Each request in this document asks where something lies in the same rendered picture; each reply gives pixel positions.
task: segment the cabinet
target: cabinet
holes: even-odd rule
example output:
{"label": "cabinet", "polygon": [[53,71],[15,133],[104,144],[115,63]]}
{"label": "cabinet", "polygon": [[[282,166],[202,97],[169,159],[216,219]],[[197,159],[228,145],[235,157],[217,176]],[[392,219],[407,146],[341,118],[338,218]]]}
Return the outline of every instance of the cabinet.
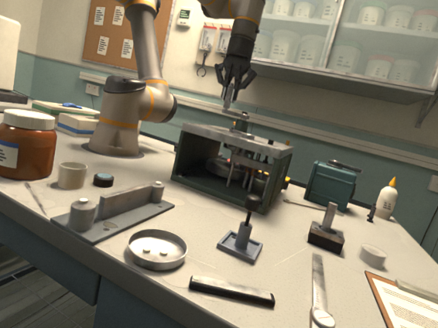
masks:
{"label": "cabinet", "polygon": [[252,67],[384,101],[428,101],[438,84],[437,23],[436,0],[267,0]]}

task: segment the wall socket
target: wall socket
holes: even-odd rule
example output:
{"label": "wall socket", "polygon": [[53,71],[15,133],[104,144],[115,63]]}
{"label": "wall socket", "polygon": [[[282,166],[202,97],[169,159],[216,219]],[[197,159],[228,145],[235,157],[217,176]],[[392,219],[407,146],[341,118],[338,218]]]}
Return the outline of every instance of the wall socket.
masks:
{"label": "wall socket", "polygon": [[98,96],[99,97],[99,91],[101,87],[98,85],[87,83],[87,87],[85,88],[86,94],[91,94],[92,96]]}
{"label": "wall socket", "polygon": [[432,176],[427,189],[435,193],[438,193],[438,176]]}

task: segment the teal wall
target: teal wall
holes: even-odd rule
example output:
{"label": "teal wall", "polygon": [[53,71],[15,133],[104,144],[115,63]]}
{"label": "teal wall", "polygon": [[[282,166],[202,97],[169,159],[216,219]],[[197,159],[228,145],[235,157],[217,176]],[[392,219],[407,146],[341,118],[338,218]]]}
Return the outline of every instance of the teal wall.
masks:
{"label": "teal wall", "polygon": [[[100,110],[102,96],[93,97],[85,94],[87,82],[79,79],[81,71],[104,77],[110,75],[54,60],[39,57],[31,58],[30,55],[20,53],[15,85],[23,90],[30,90],[31,97],[38,100],[53,102],[69,101]],[[218,98],[177,89],[172,89],[172,92],[202,101],[221,104],[221,100]],[[249,113],[263,114],[271,118],[278,118],[306,127],[318,128],[325,132],[333,132],[346,137],[374,142],[438,159],[438,151],[433,149],[426,149],[417,145],[410,145],[405,142],[398,142],[348,128],[340,128],[335,125],[275,113],[263,108],[255,108],[243,104],[236,104],[235,107]],[[170,122],[161,125],[144,122],[142,130],[177,142],[181,126],[185,121],[231,127],[233,120],[219,114],[212,114],[187,106],[179,106],[175,117]],[[429,254],[434,252],[436,240],[438,239],[438,222],[436,222],[438,218],[432,224],[431,221],[438,206],[438,193],[432,193],[426,188],[430,177],[433,174],[438,174],[436,171],[359,152],[354,149],[347,149],[328,142],[313,140],[293,133],[266,128],[261,125],[250,125],[250,132],[264,138],[274,139],[277,142],[290,140],[290,144],[294,146],[294,153],[289,176],[302,183],[307,183],[313,162],[316,160],[326,162],[329,159],[337,159],[340,162],[362,168],[364,172],[358,175],[358,186],[354,198],[364,203],[374,203],[380,189],[386,186],[393,176],[396,176],[399,200],[395,206],[394,217],[397,218],[400,224],[417,242],[421,243],[424,239],[423,247]],[[431,228],[425,237],[429,225]],[[434,255],[435,259],[438,260],[438,250],[435,250]]]}

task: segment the jar label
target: jar label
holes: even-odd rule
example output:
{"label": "jar label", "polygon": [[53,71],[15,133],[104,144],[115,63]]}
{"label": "jar label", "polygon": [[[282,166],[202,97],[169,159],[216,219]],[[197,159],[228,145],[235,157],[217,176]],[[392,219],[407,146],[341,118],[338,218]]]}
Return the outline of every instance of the jar label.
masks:
{"label": "jar label", "polygon": [[19,144],[0,140],[0,166],[17,168]]}

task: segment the teal box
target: teal box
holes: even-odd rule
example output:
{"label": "teal box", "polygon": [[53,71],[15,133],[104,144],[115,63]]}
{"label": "teal box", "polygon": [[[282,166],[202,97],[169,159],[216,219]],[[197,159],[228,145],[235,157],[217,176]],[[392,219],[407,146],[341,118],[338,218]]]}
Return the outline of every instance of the teal box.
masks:
{"label": "teal box", "polygon": [[315,161],[304,199],[325,207],[333,202],[339,211],[345,212],[354,195],[356,178],[356,173],[350,170]]}

